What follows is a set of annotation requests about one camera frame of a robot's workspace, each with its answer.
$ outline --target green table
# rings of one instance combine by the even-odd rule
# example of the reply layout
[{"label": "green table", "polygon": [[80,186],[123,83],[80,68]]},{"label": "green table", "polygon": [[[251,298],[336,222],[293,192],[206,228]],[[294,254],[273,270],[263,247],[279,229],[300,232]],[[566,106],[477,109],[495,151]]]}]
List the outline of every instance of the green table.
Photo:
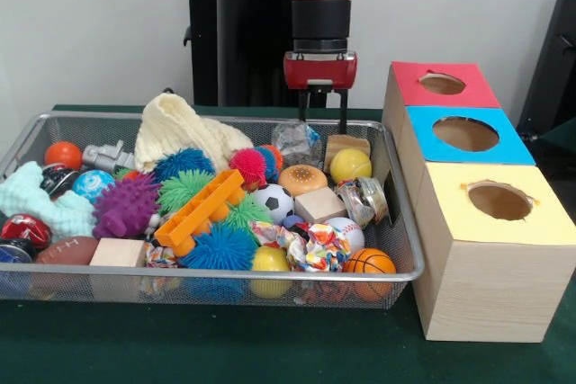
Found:
[{"label": "green table", "polygon": [[[59,109],[138,112],[141,107]],[[198,107],[293,117],[296,110]],[[323,110],[310,117],[337,118]],[[376,120],[377,110],[350,112]],[[542,344],[424,340],[412,289],[389,311],[0,302],[5,383],[574,382],[576,284]]]}]

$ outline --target light blue knit cloth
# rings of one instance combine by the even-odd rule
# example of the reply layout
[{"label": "light blue knit cloth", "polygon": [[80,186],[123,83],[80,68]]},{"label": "light blue knit cloth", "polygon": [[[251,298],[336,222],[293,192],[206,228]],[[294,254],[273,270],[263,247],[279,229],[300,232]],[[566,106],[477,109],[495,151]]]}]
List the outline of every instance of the light blue knit cloth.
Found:
[{"label": "light blue knit cloth", "polygon": [[92,236],[96,219],[94,206],[72,191],[52,201],[40,188],[42,169],[36,162],[22,165],[0,184],[0,210],[10,217],[26,213],[52,230],[52,242],[64,237]]}]

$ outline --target red box top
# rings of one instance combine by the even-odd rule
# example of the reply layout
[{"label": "red box top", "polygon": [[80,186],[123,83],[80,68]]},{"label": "red box top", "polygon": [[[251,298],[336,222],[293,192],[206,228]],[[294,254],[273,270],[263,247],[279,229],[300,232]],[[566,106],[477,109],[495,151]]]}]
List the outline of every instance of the red box top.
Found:
[{"label": "red box top", "polygon": [[500,108],[476,64],[392,62],[405,105]]}]

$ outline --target purple spiky ball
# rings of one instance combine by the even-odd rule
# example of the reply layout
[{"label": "purple spiky ball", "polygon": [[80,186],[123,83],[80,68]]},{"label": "purple spiky ball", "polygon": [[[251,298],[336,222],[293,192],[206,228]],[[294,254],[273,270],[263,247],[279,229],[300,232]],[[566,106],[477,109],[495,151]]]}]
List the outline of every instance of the purple spiky ball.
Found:
[{"label": "purple spiky ball", "polygon": [[116,181],[94,204],[98,220],[94,237],[128,238],[143,234],[159,208],[156,204],[159,187],[151,175]]}]

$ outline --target circular hole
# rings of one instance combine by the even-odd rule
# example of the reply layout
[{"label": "circular hole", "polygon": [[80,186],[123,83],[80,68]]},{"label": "circular hole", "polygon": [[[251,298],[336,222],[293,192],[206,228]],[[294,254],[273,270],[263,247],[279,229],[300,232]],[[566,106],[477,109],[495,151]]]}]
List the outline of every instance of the circular hole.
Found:
[{"label": "circular hole", "polygon": [[483,152],[500,141],[492,126],[466,117],[446,117],[437,121],[434,133],[446,144],[467,152]]},{"label": "circular hole", "polygon": [[495,219],[519,220],[532,210],[532,204],[520,190],[504,183],[477,183],[468,189],[476,209]]},{"label": "circular hole", "polygon": [[455,76],[433,72],[420,78],[420,83],[433,94],[460,94],[466,88],[466,84]]}]

